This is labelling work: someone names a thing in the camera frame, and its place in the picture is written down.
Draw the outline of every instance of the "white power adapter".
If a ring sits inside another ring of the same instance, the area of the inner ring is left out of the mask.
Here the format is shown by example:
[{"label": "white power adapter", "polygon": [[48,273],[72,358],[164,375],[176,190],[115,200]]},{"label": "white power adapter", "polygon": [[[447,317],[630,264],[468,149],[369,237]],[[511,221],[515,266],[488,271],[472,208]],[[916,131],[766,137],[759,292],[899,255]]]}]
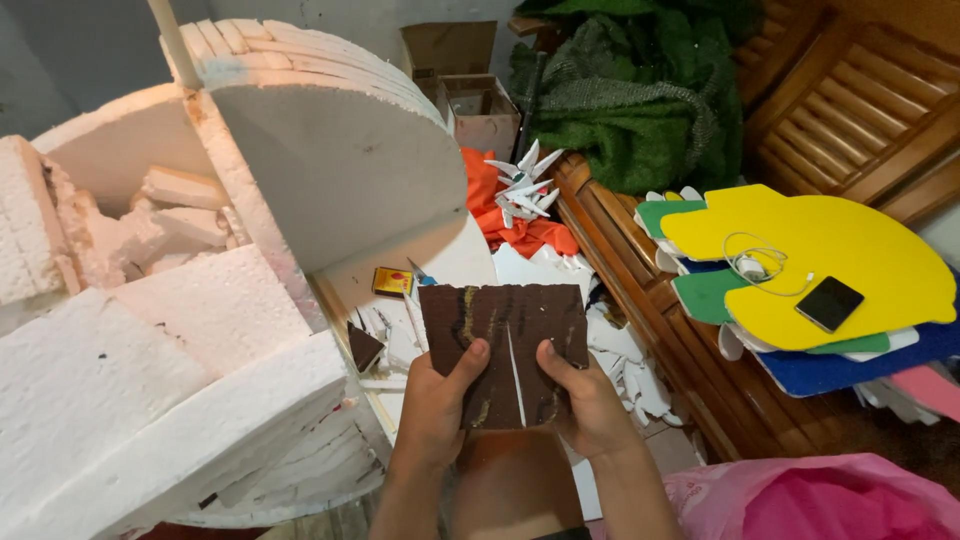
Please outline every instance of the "white power adapter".
[{"label": "white power adapter", "polygon": [[740,276],[748,282],[758,283],[767,278],[767,271],[760,264],[760,261],[749,255],[736,260],[736,269]]}]

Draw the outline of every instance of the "floor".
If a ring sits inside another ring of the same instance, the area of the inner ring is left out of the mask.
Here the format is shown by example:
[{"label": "floor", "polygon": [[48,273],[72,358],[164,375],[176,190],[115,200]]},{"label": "floor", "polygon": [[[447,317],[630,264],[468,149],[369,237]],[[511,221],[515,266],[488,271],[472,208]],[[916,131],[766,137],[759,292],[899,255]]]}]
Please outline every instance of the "floor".
[{"label": "floor", "polygon": [[[700,463],[696,459],[684,430],[671,428],[662,420],[638,427],[650,447],[662,475],[676,473]],[[326,512],[290,521],[267,531],[227,531],[180,528],[164,525],[142,537],[142,540],[363,540],[380,498],[380,490]],[[444,525],[438,529],[446,538]]]}]

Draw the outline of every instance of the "wooden louvered door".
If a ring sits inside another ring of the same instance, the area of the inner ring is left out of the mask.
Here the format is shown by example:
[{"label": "wooden louvered door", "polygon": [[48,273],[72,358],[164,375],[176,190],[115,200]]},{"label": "wooden louvered door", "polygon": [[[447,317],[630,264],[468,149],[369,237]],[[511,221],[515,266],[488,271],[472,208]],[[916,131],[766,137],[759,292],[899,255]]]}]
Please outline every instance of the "wooden louvered door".
[{"label": "wooden louvered door", "polygon": [[960,141],[960,59],[836,16],[745,125],[748,179],[884,206]]},{"label": "wooden louvered door", "polygon": [[764,0],[759,33],[733,51],[736,85],[747,113],[793,68],[827,19],[823,0]]}]

